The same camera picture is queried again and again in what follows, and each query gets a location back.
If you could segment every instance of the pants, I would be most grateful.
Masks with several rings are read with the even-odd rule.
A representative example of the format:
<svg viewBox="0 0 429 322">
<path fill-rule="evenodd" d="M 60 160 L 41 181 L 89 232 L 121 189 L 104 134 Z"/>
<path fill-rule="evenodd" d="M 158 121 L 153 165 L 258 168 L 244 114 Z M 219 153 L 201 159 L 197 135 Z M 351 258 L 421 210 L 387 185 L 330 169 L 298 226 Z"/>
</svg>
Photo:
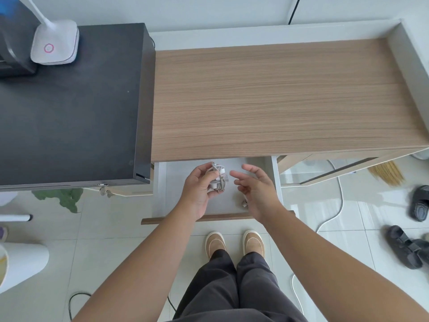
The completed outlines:
<svg viewBox="0 0 429 322">
<path fill-rule="evenodd" d="M 237 269 L 228 253 L 215 251 L 187 288 L 173 319 L 207 311 L 253 308 L 276 321 L 307 322 L 280 290 L 264 258 L 251 252 Z"/>
</svg>

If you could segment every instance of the black table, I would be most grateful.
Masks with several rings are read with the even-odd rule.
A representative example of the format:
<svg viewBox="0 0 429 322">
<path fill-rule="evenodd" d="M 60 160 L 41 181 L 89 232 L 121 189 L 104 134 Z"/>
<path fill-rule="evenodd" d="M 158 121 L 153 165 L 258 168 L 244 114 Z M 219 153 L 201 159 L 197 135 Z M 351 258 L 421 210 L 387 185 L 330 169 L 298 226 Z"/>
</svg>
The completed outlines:
<svg viewBox="0 0 429 322">
<path fill-rule="evenodd" d="M 147 29 L 79 31 L 72 64 L 0 79 L 0 190 L 149 182 L 155 49 Z"/>
</svg>

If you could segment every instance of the shoe stitching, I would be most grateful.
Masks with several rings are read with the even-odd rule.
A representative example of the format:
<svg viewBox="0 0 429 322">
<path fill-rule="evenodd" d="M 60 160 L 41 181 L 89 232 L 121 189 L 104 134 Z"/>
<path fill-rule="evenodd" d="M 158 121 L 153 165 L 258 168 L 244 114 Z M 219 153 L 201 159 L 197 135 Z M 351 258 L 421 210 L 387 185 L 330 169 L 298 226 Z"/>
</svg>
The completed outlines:
<svg viewBox="0 0 429 322">
<path fill-rule="evenodd" d="M 222 245 L 223 245 L 223 249 L 226 251 L 226 249 L 227 249 L 227 247 L 225 246 L 225 244 L 223 243 L 223 241 L 221 240 L 221 239 L 219 239 L 219 238 L 213 238 L 211 241 L 210 241 L 210 243 L 208 244 L 208 255 L 209 255 L 209 257 L 212 257 L 212 255 L 210 254 L 210 246 L 212 245 L 212 243 L 214 242 L 214 241 L 216 241 L 216 240 L 218 240 L 218 241 L 220 241 L 221 243 L 222 243 Z"/>
<path fill-rule="evenodd" d="M 261 246 L 261 250 L 262 250 L 262 256 L 264 256 L 264 247 L 263 247 L 263 245 L 262 245 L 261 241 L 260 241 L 258 238 L 256 238 L 256 237 L 250 237 L 250 238 L 248 238 L 248 240 L 247 240 L 247 242 L 246 242 L 246 251 L 247 251 L 247 244 L 249 243 L 249 241 L 250 241 L 252 238 L 253 238 L 253 239 L 256 239 L 256 240 L 259 242 L 259 244 L 260 244 L 260 246 Z"/>
</svg>

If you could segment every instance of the broom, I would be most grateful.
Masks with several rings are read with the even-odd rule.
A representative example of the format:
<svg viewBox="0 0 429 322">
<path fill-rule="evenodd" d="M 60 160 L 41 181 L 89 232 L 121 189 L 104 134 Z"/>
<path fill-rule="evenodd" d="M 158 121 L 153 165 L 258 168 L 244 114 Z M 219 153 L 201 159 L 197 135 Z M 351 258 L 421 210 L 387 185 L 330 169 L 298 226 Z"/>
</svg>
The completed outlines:
<svg viewBox="0 0 429 322">
<path fill-rule="evenodd" d="M 368 168 L 375 178 L 381 178 L 390 186 L 400 186 L 405 178 L 394 161 L 387 161 Z"/>
</svg>

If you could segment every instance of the open drawer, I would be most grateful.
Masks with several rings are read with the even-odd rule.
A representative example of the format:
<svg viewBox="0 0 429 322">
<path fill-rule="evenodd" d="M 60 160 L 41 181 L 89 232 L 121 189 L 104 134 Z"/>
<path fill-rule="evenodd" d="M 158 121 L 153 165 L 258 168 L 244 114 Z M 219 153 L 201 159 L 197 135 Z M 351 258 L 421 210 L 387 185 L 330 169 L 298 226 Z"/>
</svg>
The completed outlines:
<svg viewBox="0 0 429 322">
<path fill-rule="evenodd" d="M 195 167 L 208 161 L 210 160 L 155 163 L 152 218 L 143 219 L 142 225 L 159 223 L 179 201 L 183 184 L 189 173 Z M 224 166 L 227 172 L 242 171 L 241 165 L 244 163 L 262 168 L 273 181 L 278 198 L 283 203 L 276 156 L 213 159 L 211 161 Z M 206 214 L 200 219 L 201 221 L 251 218 L 247 208 L 242 205 L 244 196 L 237 190 L 233 180 L 234 178 L 229 176 L 223 194 L 209 201 Z"/>
</svg>

